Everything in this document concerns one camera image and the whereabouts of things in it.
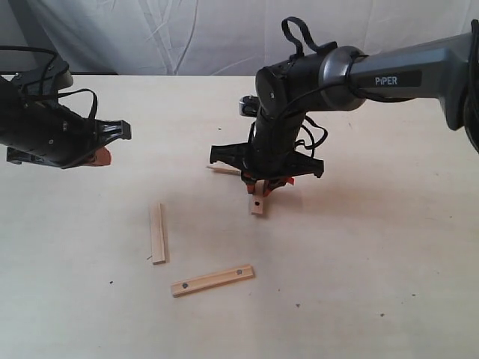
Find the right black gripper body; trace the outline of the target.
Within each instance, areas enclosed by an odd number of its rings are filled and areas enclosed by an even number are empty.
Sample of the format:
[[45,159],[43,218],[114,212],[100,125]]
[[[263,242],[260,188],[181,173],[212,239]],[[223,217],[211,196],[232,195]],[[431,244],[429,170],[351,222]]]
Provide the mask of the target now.
[[323,160],[315,159],[323,139],[315,139],[317,125],[300,112],[280,120],[259,114],[251,125],[248,140],[229,145],[213,145],[210,163],[221,162],[240,171],[244,179],[284,179],[312,174],[323,175]]

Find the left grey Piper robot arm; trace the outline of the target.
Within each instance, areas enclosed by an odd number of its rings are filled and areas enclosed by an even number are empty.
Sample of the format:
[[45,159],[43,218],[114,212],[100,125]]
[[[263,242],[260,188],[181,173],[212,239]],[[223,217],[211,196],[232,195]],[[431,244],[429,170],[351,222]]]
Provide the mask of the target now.
[[69,89],[73,77],[69,64],[55,50],[28,46],[1,50],[49,56],[44,65],[1,79],[1,144],[7,148],[7,161],[60,169],[110,165],[107,146],[131,139],[130,124],[98,119],[96,94],[85,117],[62,105],[62,98],[73,95]]

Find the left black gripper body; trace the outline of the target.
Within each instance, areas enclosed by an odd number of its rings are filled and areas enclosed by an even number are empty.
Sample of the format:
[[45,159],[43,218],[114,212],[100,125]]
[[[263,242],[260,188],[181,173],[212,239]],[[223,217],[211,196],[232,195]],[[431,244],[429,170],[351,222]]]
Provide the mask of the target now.
[[132,138],[124,120],[88,120],[71,111],[46,108],[5,112],[6,160],[68,169],[84,166],[96,150]]

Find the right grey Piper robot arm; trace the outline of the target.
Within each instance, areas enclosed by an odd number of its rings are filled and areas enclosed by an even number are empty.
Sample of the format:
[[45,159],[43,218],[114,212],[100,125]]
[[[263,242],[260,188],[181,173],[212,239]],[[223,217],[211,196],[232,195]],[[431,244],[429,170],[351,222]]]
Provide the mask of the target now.
[[216,145],[210,161],[238,169],[248,192],[264,181],[266,192],[295,177],[321,177],[324,164],[314,145],[302,154],[298,134],[311,112],[353,111],[366,100],[384,103],[437,99],[451,130],[464,129],[478,145],[478,37],[462,34],[403,49],[366,55],[330,43],[317,54],[300,55],[260,69],[255,96],[240,112],[252,117],[248,140]]

